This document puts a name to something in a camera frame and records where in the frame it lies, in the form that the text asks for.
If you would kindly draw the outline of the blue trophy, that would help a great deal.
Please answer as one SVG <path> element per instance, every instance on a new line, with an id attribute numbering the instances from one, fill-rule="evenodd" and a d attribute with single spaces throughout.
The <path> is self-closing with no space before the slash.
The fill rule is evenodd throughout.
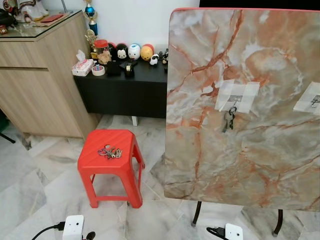
<path id="1" fill-rule="evenodd" d="M 98 23 L 96 19 L 98 18 L 98 13 L 96 12 L 96 9 L 92 5 L 92 0 L 83 0 L 86 3 L 86 6 L 84 7 L 84 15 L 85 18 L 87 18 L 87 25 L 90 30 L 94 32 L 95 35 L 98 35 Z"/>

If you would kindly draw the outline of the dark key bunch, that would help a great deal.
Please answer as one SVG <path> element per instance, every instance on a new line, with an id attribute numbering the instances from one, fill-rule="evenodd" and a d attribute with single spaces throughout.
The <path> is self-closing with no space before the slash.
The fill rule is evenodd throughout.
<path id="1" fill-rule="evenodd" d="M 224 114 L 224 126 L 222 127 L 222 133 L 226 133 L 227 131 L 234 129 L 234 119 L 236 117 L 236 112 L 238 108 L 236 106 L 232 106 L 225 114 Z"/>

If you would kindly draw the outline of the black round toy figure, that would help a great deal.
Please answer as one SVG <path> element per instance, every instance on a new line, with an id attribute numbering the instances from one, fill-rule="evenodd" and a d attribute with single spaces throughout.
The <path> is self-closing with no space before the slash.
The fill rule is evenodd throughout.
<path id="1" fill-rule="evenodd" d="M 116 56 L 120 60 L 128 58 L 128 46 L 125 43 L 119 43 L 116 45 Z"/>

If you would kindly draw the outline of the red flat book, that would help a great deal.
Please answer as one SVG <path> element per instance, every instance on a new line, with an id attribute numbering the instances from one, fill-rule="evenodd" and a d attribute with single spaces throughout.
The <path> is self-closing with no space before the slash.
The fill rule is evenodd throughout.
<path id="1" fill-rule="evenodd" d="M 53 22 L 57 21 L 58 19 L 63 18 L 64 16 L 66 16 L 66 13 L 51 14 L 50 16 L 46 16 L 46 17 L 42 18 L 39 21 L 39 23 L 41 23 L 41 24 L 53 23 Z"/>

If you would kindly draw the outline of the black metal table leg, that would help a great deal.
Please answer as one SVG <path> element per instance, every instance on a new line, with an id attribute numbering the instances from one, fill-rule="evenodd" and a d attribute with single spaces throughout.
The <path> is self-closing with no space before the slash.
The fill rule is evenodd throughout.
<path id="1" fill-rule="evenodd" d="M 190 222 L 190 225 L 192 227 L 195 227 L 197 225 L 199 216 L 201 214 L 201 207 L 202 207 L 202 202 L 198 201 L 195 207 L 194 215 L 192 217 L 192 221 Z"/>
<path id="2" fill-rule="evenodd" d="M 278 219 L 277 219 L 276 225 L 272 231 L 273 237 L 277 237 L 279 235 L 279 233 L 281 232 L 283 221 L 284 221 L 284 210 L 279 209 L 278 210 Z"/>

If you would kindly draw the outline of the thin black stand leg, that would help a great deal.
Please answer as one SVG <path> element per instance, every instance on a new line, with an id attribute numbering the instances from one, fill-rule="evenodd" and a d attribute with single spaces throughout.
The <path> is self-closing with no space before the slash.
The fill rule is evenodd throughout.
<path id="1" fill-rule="evenodd" d="M 3 131 L 10 125 L 10 121 L 7 118 L 6 114 L 0 110 L 0 137 L 4 138 L 5 140 L 9 141 L 12 144 L 15 144 L 16 141 L 13 140 L 11 137 L 3 134 Z"/>

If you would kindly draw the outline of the red lidded glass jar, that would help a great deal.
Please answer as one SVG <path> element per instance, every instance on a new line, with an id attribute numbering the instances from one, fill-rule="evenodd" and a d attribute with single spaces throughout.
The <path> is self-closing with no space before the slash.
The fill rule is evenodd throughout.
<path id="1" fill-rule="evenodd" d="M 96 39 L 93 42 L 93 48 L 95 52 L 95 57 L 111 57 L 109 43 L 105 39 Z"/>

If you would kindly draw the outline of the taped metal wall hook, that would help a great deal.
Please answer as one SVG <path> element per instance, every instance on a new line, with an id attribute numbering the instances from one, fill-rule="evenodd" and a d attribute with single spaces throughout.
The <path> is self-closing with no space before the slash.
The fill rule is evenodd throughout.
<path id="1" fill-rule="evenodd" d="M 320 115 L 320 83 L 311 82 L 293 108 L 295 112 Z"/>
<path id="2" fill-rule="evenodd" d="M 235 83 L 233 79 L 224 80 L 218 89 L 214 109 L 222 112 L 235 107 L 238 113 L 249 114 L 259 87 L 256 81 Z"/>

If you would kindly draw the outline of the red plastic stool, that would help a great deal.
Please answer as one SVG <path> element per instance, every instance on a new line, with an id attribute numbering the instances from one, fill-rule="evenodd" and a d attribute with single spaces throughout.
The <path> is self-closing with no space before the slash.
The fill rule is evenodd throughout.
<path id="1" fill-rule="evenodd" d="M 104 146 L 120 148 L 120 158 L 107 159 L 100 156 L 98 150 Z M 103 201 L 126 201 L 132 208 L 138 209 L 143 205 L 141 194 L 142 174 L 146 167 L 137 138 L 128 129 L 96 129 L 87 135 L 86 141 L 77 161 L 84 189 L 89 204 L 98 208 Z M 93 182 L 96 175 L 115 175 L 121 180 L 126 195 L 98 196 Z"/>

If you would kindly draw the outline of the black box object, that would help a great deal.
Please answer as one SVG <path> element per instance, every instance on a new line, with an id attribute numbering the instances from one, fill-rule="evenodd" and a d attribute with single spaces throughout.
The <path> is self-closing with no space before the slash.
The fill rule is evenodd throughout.
<path id="1" fill-rule="evenodd" d="M 110 61 L 105 65 L 105 73 L 110 77 L 121 75 L 121 62 Z"/>

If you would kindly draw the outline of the small gold trophy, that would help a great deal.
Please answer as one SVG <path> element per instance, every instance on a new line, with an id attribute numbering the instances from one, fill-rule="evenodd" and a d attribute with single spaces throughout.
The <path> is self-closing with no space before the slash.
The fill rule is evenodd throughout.
<path id="1" fill-rule="evenodd" d="M 86 40 L 89 43 L 89 46 L 91 48 L 90 56 L 92 59 L 97 60 L 98 59 L 98 49 L 95 46 L 95 41 L 98 39 L 98 36 L 95 34 L 95 32 L 91 29 L 88 29 L 85 34 Z"/>

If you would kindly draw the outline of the black low side table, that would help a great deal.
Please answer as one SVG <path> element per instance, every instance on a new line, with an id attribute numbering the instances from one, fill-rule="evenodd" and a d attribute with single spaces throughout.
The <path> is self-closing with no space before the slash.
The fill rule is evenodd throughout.
<path id="1" fill-rule="evenodd" d="M 150 65 L 139 60 L 132 67 L 133 76 L 104 74 L 73 80 L 89 114 L 126 115 L 133 117 L 166 117 L 167 66 Z"/>

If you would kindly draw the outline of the small brown ornament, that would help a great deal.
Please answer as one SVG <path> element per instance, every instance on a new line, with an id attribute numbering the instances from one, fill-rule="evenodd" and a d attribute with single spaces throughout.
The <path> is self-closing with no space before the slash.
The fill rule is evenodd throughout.
<path id="1" fill-rule="evenodd" d="M 97 61 L 100 65 L 107 65 L 112 61 L 112 55 L 109 50 L 104 50 L 97 55 Z"/>

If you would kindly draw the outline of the robed figurine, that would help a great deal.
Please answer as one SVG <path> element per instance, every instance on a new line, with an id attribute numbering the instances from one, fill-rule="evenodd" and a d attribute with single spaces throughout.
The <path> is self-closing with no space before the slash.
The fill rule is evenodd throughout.
<path id="1" fill-rule="evenodd" d="M 38 0 L 16 0 L 16 9 L 19 23 L 37 22 L 50 14 Z"/>

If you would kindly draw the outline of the white round toy figure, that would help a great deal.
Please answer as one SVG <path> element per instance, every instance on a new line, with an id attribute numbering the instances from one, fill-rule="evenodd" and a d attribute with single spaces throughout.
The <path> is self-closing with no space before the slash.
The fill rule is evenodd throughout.
<path id="1" fill-rule="evenodd" d="M 131 60 L 137 60 L 138 58 L 140 58 L 141 56 L 141 46 L 138 45 L 137 43 L 132 43 L 129 47 L 128 47 L 128 57 Z"/>

